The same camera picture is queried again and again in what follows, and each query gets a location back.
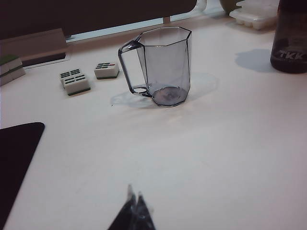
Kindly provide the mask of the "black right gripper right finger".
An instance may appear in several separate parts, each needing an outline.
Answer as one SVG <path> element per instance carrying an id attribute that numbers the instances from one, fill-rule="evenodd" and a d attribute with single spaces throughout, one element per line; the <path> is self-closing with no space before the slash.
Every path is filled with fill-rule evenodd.
<path id="1" fill-rule="evenodd" d="M 132 230 L 155 230 L 155 225 L 151 213 L 146 205 L 142 192 L 138 193 L 136 207 L 133 211 Z"/>

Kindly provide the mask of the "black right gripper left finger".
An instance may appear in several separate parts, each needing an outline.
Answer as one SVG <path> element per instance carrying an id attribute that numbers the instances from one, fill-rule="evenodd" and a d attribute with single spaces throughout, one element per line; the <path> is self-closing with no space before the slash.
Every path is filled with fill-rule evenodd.
<path id="1" fill-rule="evenodd" d="M 127 199 L 115 219 L 112 221 L 108 230 L 129 230 L 134 216 L 135 207 L 136 195 L 133 191 L 132 185 L 129 184 L 127 188 Z"/>

